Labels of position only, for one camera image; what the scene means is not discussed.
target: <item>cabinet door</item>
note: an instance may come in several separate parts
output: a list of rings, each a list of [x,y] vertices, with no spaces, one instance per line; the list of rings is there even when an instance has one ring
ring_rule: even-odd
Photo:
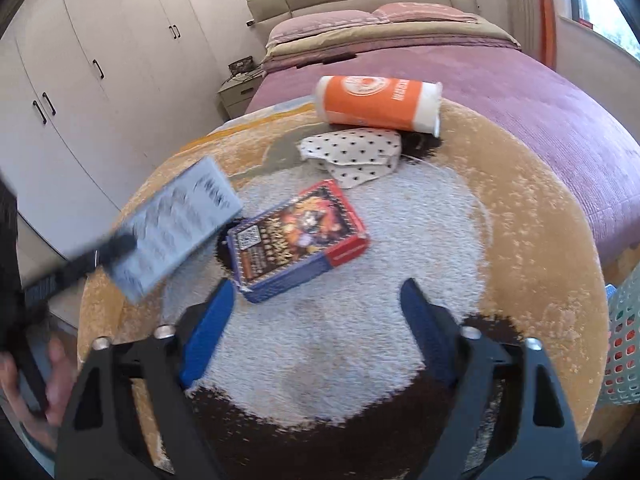
[[[180,35],[177,41],[186,67],[183,77],[191,82],[187,99],[195,110],[191,117],[185,118],[184,126],[195,139],[207,135],[223,123],[216,108],[222,77],[190,1],[160,2]]]
[[[12,30],[0,40],[0,170],[18,194],[18,210],[52,247],[73,256],[106,234],[118,209],[78,164],[33,105],[36,94]]]
[[[162,160],[153,160],[148,151],[155,148],[158,137],[169,133],[170,127],[162,120],[159,86],[134,39],[121,1],[64,1],[80,46],[92,64],[95,81],[116,112],[119,129],[158,166]],[[142,9],[133,11],[143,13]]]
[[[145,153],[156,163],[164,162],[194,138],[185,121],[196,113],[185,77],[186,67],[176,35],[159,0],[118,0],[124,20],[131,32],[150,76],[159,88],[155,114],[162,125],[154,131]]]
[[[124,206],[153,167],[131,142],[131,133],[116,127],[64,1],[25,0],[15,21],[24,67],[56,130],[95,183]]]

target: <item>white cloth with black dots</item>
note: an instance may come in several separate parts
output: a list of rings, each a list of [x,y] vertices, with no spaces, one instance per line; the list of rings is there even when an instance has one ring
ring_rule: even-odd
[[[302,160],[328,171],[341,188],[351,189],[393,173],[402,142],[395,130],[354,128],[307,137],[298,149]]]

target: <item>bedding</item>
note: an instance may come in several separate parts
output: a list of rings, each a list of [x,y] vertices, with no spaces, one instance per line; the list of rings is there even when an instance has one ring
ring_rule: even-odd
[[[476,23],[384,23],[331,30],[272,46],[267,50],[262,67],[269,73],[300,64],[321,62],[342,54],[357,54],[391,46],[448,43],[450,38],[455,38],[456,43],[498,40],[494,43],[520,47],[504,30],[480,16]]]
[[[640,241],[640,146],[596,101],[515,48],[417,45],[287,68],[267,75],[247,112],[310,95],[325,75],[442,82],[443,97],[511,132],[556,172],[582,206],[603,264]]]
[[[334,10],[297,16],[273,27],[267,48],[288,41],[316,36],[330,30],[377,23],[389,23],[389,20],[384,16],[374,16],[363,10]]]
[[[423,2],[399,2],[386,4],[372,12],[381,20],[390,22],[467,22],[478,21],[476,14],[462,12],[453,7]]]

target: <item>barcode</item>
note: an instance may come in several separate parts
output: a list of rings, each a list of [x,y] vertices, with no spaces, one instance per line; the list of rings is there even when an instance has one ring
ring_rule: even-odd
[[[253,247],[255,244],[259,244],[260,241],[260,231],[258,231],[257,225],[252,225],[248,229],[238,233],[238,246],[241,251]]]

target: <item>orange and white cup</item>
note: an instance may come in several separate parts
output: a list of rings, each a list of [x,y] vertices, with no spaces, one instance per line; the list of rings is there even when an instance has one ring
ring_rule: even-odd
[[[442,83],[370,76],[325,76],[316,110],[328,123],[440,135]]]

